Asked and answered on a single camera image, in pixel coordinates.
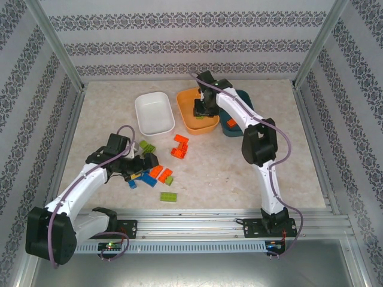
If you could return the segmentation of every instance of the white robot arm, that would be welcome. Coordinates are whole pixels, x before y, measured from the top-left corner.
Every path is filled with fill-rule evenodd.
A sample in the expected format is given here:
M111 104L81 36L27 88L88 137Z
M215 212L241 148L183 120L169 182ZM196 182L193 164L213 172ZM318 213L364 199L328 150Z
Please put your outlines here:
M110 134L106 146L100 147L88 156L80 174L69 187L45 208L34 207L28 214L26 232L26 252L49 259L48 250L53 250L54 261L65 264L72 257L77 245L103 231L117 231L117 213L102 207L94 208L85 217L77 218L78 213L96 190L106 184L113 174L132 179L131 175L142 173L159 164L157 157L146 153L145 157L134 152L138 146L132 145L130 153L113 161L116 155L123 154L130 139L118 134ZM53 216L52 249L48 246L47 233Z
M236 121L237 125L241 128L242 132L245 133L245 130L249 126L256 126L259 124L259 122L257 122L248 115L248 113L243 109L242 106L247 107L253 117L263 120L261 116L259 116L252 109L250 109L248 105L238 96L234 88L225 88L224 90L232 94L235 97L235 99L229 97L224 93L219 93L216 96L217 105L220 108L224 109ZM254 165L256 175L258 177L260 192L262 195L262 209L270 215L283 210L283 205L275 198L271 189L269 166L273 162L274 160L268 160L263 163L262 167ZM276 178L275 166L272 168L272 176L275 191L278 197L281 198L278 180Z
M275 127L274 120L264 119L255 113L238 96L228 80L217 81L209 71L192 77L198 82L201 95L200 99L194 100L194 116L213 117L223 109L244 133L242 155L249 164L254 165L259 180L262 195L262 225L269 234L279 233L287 222L292 221L287 208L281 203L274 166L278 150L276 128L272 128Z

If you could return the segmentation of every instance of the blue lego brick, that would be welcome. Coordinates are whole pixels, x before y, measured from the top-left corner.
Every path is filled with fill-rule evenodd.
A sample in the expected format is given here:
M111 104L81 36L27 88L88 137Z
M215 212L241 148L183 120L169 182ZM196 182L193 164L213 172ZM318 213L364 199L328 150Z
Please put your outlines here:
M137 185L136 185L136 183L134 181L128 181L127 183L129 184L131 189L134 189L134 188L137 187Z
M145 182L146 184L150 185L151 187L154 187L157 184L157 180L152 178L147 173L144 173L143 175L141 175L141 180Z

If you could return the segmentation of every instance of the enclosure wall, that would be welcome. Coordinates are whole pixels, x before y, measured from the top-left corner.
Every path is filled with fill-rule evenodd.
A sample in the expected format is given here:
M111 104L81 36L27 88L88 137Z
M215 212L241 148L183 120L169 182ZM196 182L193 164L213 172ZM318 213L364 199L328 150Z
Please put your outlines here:
M41 1L84 82L293 79L334 0Z
M25 3L0 2L0 286L43 207L77 91Z
M383 1L350 1L301 86L338 206L383 285Z

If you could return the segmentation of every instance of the metal floor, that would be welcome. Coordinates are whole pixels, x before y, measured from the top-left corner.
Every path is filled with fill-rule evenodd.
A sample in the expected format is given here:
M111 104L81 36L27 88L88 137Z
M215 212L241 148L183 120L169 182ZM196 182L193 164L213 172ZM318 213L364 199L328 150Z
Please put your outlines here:
M338 240L302 240L280 260L265 254L127 254L113 262L74 255L53 270L40 260L32 286L352 286Z

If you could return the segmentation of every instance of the green lego brick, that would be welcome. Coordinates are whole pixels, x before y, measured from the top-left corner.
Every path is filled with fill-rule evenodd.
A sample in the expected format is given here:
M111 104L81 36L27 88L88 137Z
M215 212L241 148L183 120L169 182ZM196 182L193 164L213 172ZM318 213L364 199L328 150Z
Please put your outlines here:
M177 193L161 193L161 201L177 202Z
M146 141L140 141L139 143L139 146L142 148L142 149L146 149L146 147L149 145L149 143L147 143Z
M173 183L173 176L169 175L169 176L165 179L165 183L166 183L166 185L171 186L172 183Z
M143 155L147 154L148 152L154 152L156 150L156 147L154 145L148 144L146 148L144 148Z

